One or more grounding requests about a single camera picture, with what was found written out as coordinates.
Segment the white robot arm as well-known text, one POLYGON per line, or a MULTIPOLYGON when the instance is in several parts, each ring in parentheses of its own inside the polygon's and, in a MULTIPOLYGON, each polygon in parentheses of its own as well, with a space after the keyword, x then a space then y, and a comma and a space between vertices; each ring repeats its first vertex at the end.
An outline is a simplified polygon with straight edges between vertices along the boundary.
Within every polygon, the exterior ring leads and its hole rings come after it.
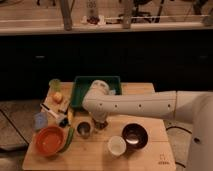
POLYGON ((213 91, 110 95, 108 84, 95 80, 82 106, 99 123, 104 123, 109 113, 191 123, 186 171, 213 171, 213 91))

